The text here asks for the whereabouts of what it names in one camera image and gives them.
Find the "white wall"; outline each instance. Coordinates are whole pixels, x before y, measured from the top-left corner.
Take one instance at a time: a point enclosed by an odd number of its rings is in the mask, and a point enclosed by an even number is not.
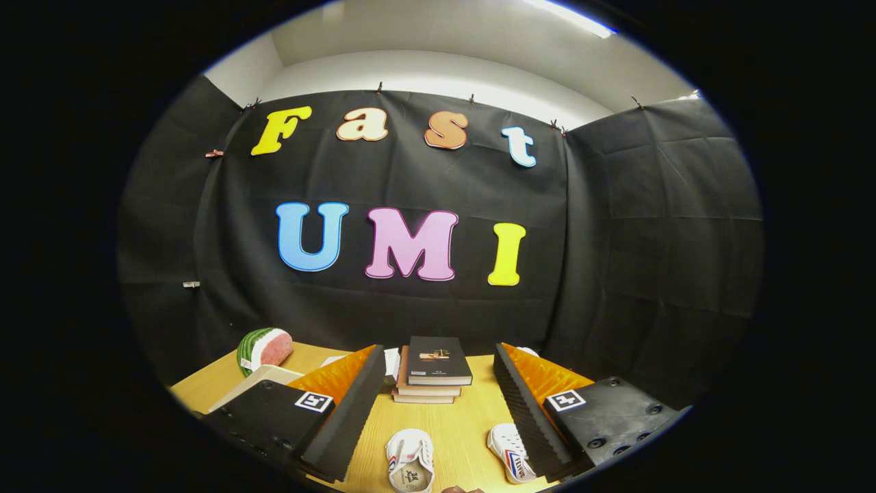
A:
[[[381,81],[385,90],[462,99],[474,93],[476,103],[515,111],[545,123],[556,119],[557,125],[568,129],[612,114],[572,89],[509,65],[414,50],[359,52],[303,61],[280,70],[258,96],[271,101],[315,92],[377,89]]]
[[[253,103],[262,88],[283,68],[268,32],[218,61],[204,75],[235,103]]]

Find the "watermelon slice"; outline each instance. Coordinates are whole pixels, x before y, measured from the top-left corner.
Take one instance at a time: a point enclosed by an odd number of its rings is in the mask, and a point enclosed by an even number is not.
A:
[[[237,365],[244,376],[250,376],[262,365],[279,365],[292,349],[292,336],[283,329],[258,329],[246,334],[237,346]]]

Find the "white shoe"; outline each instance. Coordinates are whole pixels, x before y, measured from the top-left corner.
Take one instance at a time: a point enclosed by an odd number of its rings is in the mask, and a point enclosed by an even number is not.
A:
[[[538,477],[526,462],[529,456],[514,423],[493,426],[487,434],[487,446],[505,464],[505,476],[508,481],[520,484]]]
[[[432,439],[422,430],[408,428],[394,434],[386,444],[392,488],[399,493],[431,493],[435,478],[432,452]]]
[[[540,357],[538,353],[536,353],[535,351],[533,351],[532,349],[530,349],[530,348],[528,348],[528,347],[520,347],[520,346],[517,346],[517,348],[518,348],[520,351],[523,351],[524,353],[530,353],[532,356],[535,356],[536,358],[539,358],[539,357]]]

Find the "letter i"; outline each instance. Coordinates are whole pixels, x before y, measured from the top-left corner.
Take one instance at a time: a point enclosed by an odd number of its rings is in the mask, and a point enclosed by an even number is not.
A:
[[[487,276],[487,282],[492,286],[514,286],[520,282],[517,257],[520,240],[526,236],[526,229],[514,223],[498,223],[493,226],[493,231],[498,236],[496,267]]]

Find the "letter u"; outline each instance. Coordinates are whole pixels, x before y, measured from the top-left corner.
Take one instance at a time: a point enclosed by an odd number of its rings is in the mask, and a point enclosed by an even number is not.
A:
[[[301,247],[301,228],[310,208],[300,202],[277,206],[279,256],[287,266],[296,270],[325,270],[335,263],[341,252],[341,220],[350,211],[350,207],[339,202],[326,202],[316,211],[323,219],[322,250],[309,254]]]

